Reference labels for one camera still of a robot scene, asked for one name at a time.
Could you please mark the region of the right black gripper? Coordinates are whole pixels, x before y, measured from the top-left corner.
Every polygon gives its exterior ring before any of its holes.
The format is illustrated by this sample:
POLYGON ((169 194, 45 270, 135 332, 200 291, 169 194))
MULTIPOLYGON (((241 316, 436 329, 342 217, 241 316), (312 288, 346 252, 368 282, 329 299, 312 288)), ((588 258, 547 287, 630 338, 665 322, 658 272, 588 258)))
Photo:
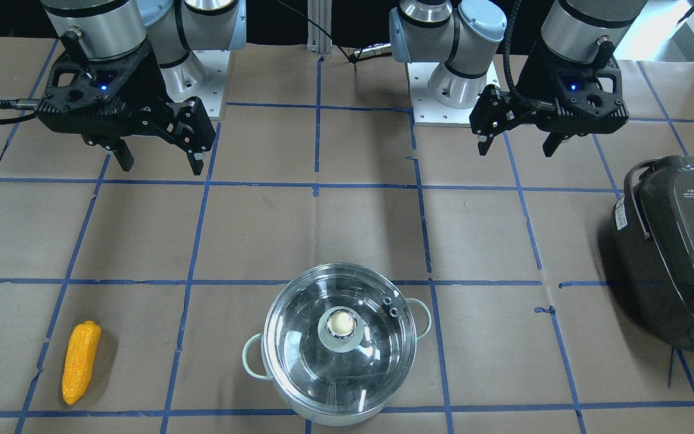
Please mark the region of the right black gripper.
POLYGON ((202 99, 173 102, 149 42, 124 57, 90 61, 83 69, 61 53, 49 73, 37 118, 64 134, 101 137, 102 147, 121 170, 132 170, 134 158, 121 137, 158 136, 187 154, 194 175, 204 168, 216 131, 202 99))

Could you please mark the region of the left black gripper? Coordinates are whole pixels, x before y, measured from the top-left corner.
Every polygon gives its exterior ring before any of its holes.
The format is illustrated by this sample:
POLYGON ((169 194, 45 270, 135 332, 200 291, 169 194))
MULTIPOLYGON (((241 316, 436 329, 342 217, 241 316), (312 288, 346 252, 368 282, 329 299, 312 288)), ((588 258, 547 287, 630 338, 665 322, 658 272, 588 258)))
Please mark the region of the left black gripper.
MULTIPOLYGON (((594 43, 594 60, 578 63, 561 57, 539 39, 529 54, 517 82, 521 96, 547 102, 550 110, 538 113, 537 126, 549 132, 543 155, 552 157, 571 134, 611 134, 629 119, 622 91, 622 74, 608 39, 594 43)), ((494 137, 517 127, 526 105, 498 86, 483 88, 470 113, 471 132, 477 136, 480 156, 494 137)))

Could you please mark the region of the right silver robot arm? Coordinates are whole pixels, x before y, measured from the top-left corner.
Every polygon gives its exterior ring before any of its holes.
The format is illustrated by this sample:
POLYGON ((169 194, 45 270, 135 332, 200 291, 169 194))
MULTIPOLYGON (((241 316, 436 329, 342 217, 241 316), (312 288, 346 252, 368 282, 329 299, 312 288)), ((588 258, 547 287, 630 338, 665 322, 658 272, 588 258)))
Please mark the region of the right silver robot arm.
POLYGON ((215 130, 202 97, 212 74, 198 52, 247 41, 245 1, 44 1, 64 53, 35 110, 50 131, 77 134, 134 159, 125 137, 159 137, 184 151, 200 175, 215 130))

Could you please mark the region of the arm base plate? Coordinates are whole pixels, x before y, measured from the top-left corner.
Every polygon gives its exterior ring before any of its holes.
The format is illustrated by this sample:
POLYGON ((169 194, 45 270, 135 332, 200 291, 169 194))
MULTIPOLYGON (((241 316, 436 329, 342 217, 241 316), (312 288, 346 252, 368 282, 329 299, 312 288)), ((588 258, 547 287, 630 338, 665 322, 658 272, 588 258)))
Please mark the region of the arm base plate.
POLYGON ((470 127, 470 114, 486 85, 498 86, 494 63, 476 79, 453 74, 443 63, 407 63, 414 122, 428 127, 470 127))
POLYGON ((220 121, 228 84, 231 51, 193 51, 182 63, 162 68, 168 95, 175 102, 197 96, 210 120, 220 121))

